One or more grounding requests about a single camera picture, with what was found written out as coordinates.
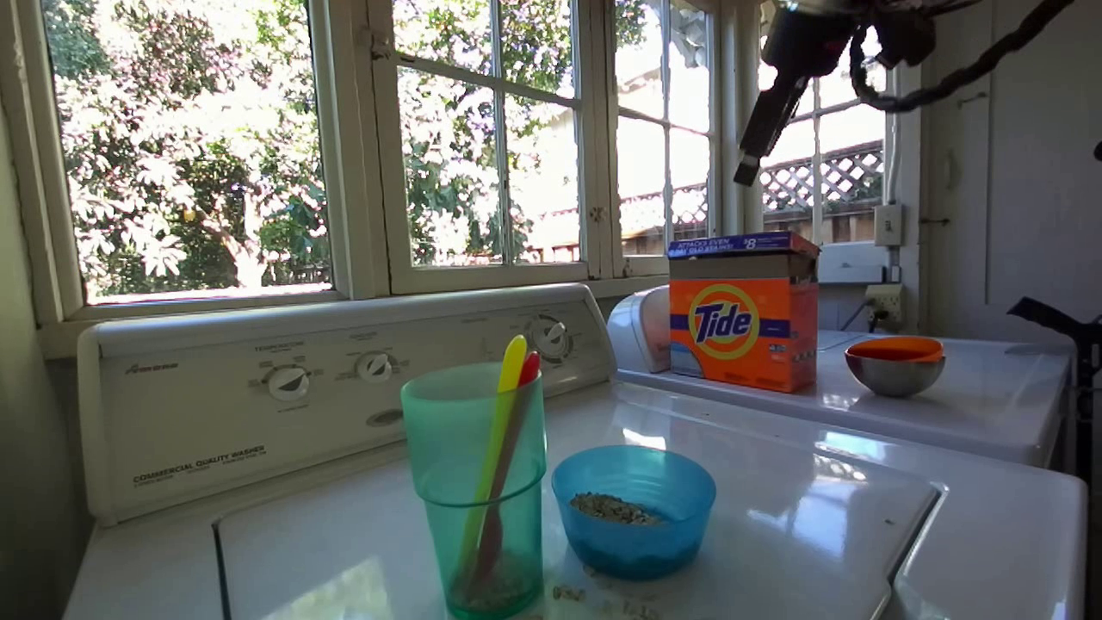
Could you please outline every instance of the orange box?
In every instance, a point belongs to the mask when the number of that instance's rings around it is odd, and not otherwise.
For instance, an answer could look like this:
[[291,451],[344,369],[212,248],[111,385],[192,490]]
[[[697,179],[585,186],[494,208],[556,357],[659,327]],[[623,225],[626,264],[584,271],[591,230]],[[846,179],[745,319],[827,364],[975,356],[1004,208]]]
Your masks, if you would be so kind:
[[679,371],[799,394],[815,381],[821,248],[799,235],[670,243],[670,327]]

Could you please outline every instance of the orange bowl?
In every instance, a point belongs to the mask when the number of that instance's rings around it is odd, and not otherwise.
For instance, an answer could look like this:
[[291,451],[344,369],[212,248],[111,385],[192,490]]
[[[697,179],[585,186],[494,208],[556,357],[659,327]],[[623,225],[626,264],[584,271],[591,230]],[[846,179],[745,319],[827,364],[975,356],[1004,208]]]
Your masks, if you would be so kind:
[[941,379],[945,348],[923,333],[867,336],[846,348],[846,369],[871,394],[905,401]]

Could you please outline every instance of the washing machine control panel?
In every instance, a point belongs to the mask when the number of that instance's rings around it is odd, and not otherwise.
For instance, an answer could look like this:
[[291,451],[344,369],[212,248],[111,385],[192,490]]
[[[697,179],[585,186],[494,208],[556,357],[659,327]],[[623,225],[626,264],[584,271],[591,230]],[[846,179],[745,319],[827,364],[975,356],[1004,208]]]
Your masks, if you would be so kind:
[[514,333],[540,351],[553,396],[610,379],[585,286],[99,325],[79,351],[93,512],[134,516],[394,444],[406,379],[495,363]]

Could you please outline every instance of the blue plastic bowl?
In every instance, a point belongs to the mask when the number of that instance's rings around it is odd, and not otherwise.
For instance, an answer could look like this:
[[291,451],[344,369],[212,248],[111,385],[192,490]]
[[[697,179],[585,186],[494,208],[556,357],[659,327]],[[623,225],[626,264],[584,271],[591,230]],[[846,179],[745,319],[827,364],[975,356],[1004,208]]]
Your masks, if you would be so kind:
[[[638,444],[607,444],[566,459],[553,490],[571,550],[618,578],[663,578],[690,565],[716,504],[716,482],[704,465]],[[638,506],[648,525],[596,516],[592,504],[585,506],[578,495],[618,495]]]

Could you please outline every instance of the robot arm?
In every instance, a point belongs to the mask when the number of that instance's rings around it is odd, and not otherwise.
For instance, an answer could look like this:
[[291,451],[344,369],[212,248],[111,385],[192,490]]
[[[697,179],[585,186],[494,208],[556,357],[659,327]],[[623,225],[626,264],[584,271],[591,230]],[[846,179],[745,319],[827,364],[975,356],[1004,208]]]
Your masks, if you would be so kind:
[[978,56],[978,61],[952,74],[929,91],[884,97],[867,86],[867,60],[863,53],[867,26],[874,26],[882,39],[877,61],[884,69],[900,61],[920,64],[937,46],[934,16],[968,4],[978,0],[786,0],[772,16],[772,31],[762,47],[762,60],[774,64],[778,75],[759,94],[741,142],[745,163],[733,173],[733,181],[756,186],[762,160],[778,146],[807,82],[834,74],[850,43],[850,74],[863,102],[905,113],[992,74],[1008,53],[1020,53],[1026,43],[1035,43],[1071,0],[1040,0],[1020,31],[1000,39],[987,56]]

